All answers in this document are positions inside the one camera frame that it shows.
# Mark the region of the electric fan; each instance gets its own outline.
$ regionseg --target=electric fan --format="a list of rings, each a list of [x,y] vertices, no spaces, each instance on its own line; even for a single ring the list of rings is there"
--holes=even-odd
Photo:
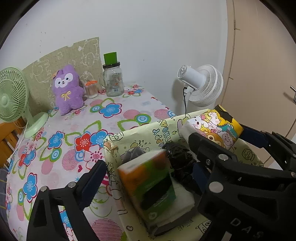
[[[185,105],[191,101],[198,107],[205,107],[213,103],[221,94],[223,87],[222,74],[212,65],[206,64],[196,70],[183,65],[177,73],[179,80],[187,85]]]
[[[24,114],[28,121],[25,138],[36,134],[48,119],[48,113],[45,112],[32,117],[28,96],[25,77],[19,70],[6,68],[0,72],[0,119],[4,122],[13,122]]]

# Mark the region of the green fan base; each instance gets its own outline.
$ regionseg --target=green fan base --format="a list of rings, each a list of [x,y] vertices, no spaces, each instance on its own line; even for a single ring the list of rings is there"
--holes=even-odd
[[[47,122],[49,115],[45,112],[40,112],[37,115],[35,115],[34,123],[26,130],[25,132],[25,138],[30,138],[31,136],[35,135],[42,126]]]

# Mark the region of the green fan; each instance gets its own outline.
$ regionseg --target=green fan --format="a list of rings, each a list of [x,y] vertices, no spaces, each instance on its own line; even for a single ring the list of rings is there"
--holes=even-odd
[[[24,114],[28,121],[25,138],[36,134],[48,119],[48,113],[45,112],[32,117],[29,111],[28,96],[29,90],[21,71],[6,68],[0,72],[0,119],[4,122],[13,122]]]

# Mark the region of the beige door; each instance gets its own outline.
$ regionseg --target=beige door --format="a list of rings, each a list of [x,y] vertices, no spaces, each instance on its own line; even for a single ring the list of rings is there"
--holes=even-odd
[[[244,125],[286,136],[296,119],[290,90],[296,87],[296,44],[259,0],[233,3],[234,51],[222,106]],[[270,157],[253,149],[263,162]]]

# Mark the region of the floral tablecloth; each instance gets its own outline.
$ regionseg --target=floral tablecloth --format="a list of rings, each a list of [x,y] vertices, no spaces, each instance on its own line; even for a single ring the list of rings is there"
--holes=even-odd
[[[103,141],[107,135],[175,116],[143,87],[133,84],[123,95],[108,98],[104,91],[87,99],[78,110],[61,116],[58,108],[39,132],[24,139],[12,157],[7,176],[6,207],[11,231],[26,240],[32,207],[39,188],[65,187],[104,160]],[[106,175],[84,214],[101,241],[126,240]],[[66,211],[60,207],[70,241],[76,240]]]

